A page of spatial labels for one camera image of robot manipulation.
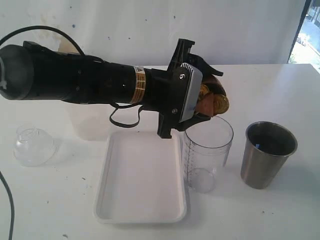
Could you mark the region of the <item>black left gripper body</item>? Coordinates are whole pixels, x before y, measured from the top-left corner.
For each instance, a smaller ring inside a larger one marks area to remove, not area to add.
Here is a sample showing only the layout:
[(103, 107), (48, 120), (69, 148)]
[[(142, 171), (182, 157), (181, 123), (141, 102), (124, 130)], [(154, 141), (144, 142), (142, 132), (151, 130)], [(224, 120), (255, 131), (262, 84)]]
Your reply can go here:
[(182, 66), (189, 59), (194, 41), (180, 38), (167, 70), (151, 69), (150, 86), (143, 99), (146, 111), (158, 112), (157, 135), (162, 139), (172, 137), (171, 130), (181, 123), (191, 81), (191, 70)]

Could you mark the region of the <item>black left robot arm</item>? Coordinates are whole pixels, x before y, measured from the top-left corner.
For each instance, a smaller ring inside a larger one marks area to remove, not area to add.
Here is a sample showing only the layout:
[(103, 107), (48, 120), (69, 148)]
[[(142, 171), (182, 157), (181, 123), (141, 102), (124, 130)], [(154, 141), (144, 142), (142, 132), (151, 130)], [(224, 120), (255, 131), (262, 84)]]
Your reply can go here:
[(229, 108), (221, 71), (190, 52), (179, 39), (166, 70), (112, 63), (98, 57), (55, 52), (37, 43), (0, 50), (0, 93), (8, 100), (61, 100), (138, 107), (158, 113), (157, 134), (171, 137)]

